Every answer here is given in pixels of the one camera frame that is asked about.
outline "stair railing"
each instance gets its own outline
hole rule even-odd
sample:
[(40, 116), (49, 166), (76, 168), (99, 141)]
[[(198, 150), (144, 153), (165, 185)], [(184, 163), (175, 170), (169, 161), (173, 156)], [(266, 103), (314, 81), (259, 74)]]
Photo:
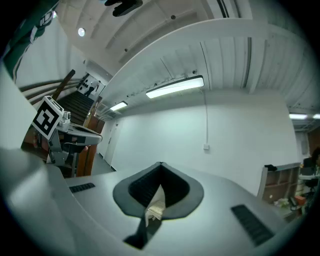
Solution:
[(84, 127), (88, 127), (91, 117), (94, 117), (96, 115), (97, 108), (98, 108), (99, 104), (101, 103), (101, 100), (102, 100), (102, 97), (98, 96), (96, 101), (92, 104), (90, 112), (89, 112), (88, 116), (86, 117), (86, 119), (85, 119), (85, 121), (83, 123)]
[(57, 100), (61, 92), (72, 89), (83, 82), (83, 79), (72, 79), (74, 74), (75, 71), (71, 70), (64, 79), (30, 84), (19, 89), (31, 105), (38, 103), (47, 95)]

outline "shelf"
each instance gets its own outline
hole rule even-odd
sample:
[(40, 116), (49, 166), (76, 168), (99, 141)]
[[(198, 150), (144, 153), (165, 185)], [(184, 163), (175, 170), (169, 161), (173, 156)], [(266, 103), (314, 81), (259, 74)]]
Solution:
[(283, 185), (288, 185), (289, 182), (283, 182), (283, 183), (280, 183), (280, 184), (272, 184), (272, 185), (266, 185), (265, 188), (275, 188), (275, 187), (279, 187), (279, 186), (283, 186)]
[(296, 163), (290, 163), (290, 164), (280, 165), (280, 166), (276, 166), (276, 167), (277, 167), (276, 172), (281, 172), (284, 170), (300, 167), (300, 163), (296, 162)]

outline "black vent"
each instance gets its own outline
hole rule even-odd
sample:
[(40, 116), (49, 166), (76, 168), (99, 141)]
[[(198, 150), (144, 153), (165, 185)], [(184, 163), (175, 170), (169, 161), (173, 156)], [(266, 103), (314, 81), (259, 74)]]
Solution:
[(71, 190), (72, 193), (76, 193), (76, 192), (80, 192), (83, 190), (88, 190), (91, 188), (94, 188), (95, 185), (92, 183), (86, 183), (86, 184), (82, 184), (82, 185), (77, 185), (77, 186), (70, 186), (69, 189)]
[(158, 166), (129, 185), (129, 194), (147, 207), (159, 186), (165, 194), (165, 206), (170, 207), (182, 200), (190, 191), (189, 184), (172, 171)]
[(244, 205), (231, 208), (251, 240), (259, 246), (273, 237), (273, 233)]

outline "ceiling lamp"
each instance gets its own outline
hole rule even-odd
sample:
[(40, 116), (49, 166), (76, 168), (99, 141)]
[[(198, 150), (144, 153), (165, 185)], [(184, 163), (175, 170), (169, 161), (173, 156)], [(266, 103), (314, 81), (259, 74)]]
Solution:
[(120, 102), (119, 104), (113, 106), (112, 108), (110, 108), (112, 111), (116, 111), (118, 109), (122, 109), (123, 107), (127, 106), (128, 104), (125, 103), (124, 101)]
[(289, 117), (290, 117), (291, 119), (303, 120), (303, 119), (306, 119), (306, 118), (308, 117), (308, 115), (306, 115), (306, 114), (292, 114), (292, 113), (290, 113), (290, 114), (289, 114)]
[(149, 90), (146, 95), (152, 99), (166, 94), (171, 94), (187, 89), (203, 87), (205, 85), (204, 78), (202, 75), (193, 76), (176, 82), (171, 82), (169, 84), (160, 86), (158, 88)]
[(86, 34), (86, 30), (84, 28), (80, 27), (78, 29), (78, 34), (79, 34), (80, 37), (84, 37), (85, 34)]

